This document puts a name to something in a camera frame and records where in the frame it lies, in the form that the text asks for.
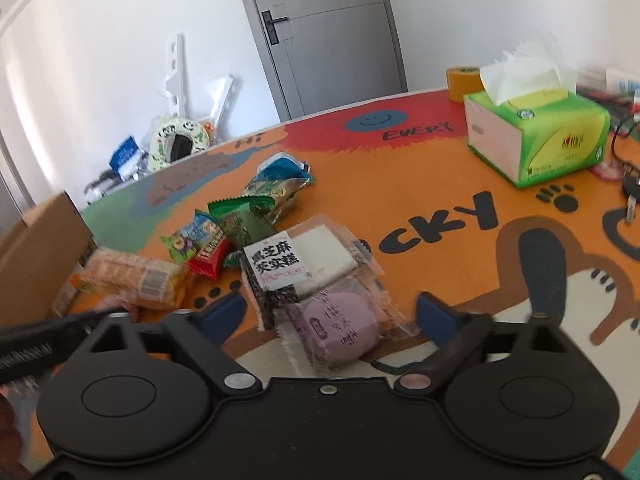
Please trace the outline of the person's left hand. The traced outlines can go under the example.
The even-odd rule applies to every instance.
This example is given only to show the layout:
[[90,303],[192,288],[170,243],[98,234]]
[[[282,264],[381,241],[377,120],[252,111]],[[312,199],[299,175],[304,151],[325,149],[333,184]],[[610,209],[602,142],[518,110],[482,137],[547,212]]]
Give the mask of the person's left hand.
[[6,389],[0,393],[0,469],[2,479],[28,480],[32,473],[21,463],[23,439],[17,427],[14,408],[6,397]]

